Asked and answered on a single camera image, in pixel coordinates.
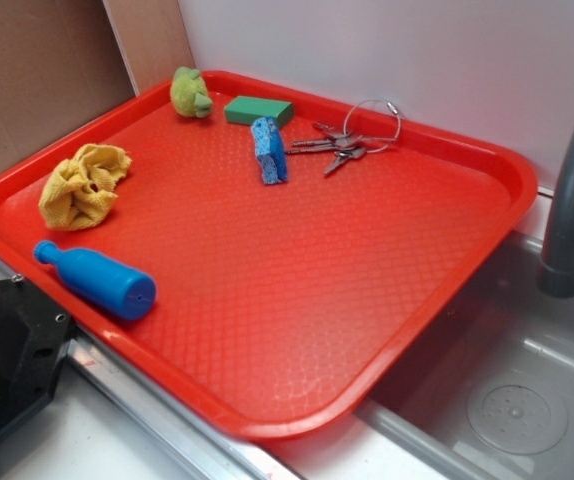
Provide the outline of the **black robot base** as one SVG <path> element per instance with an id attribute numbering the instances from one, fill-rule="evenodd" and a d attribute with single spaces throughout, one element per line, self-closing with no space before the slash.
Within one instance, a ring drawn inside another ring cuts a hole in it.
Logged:
<path id="1" fill-rule="evenodd" d="M 33 282 L 0 280 L 0 440 L 53 400 L 72 329 Z"/>

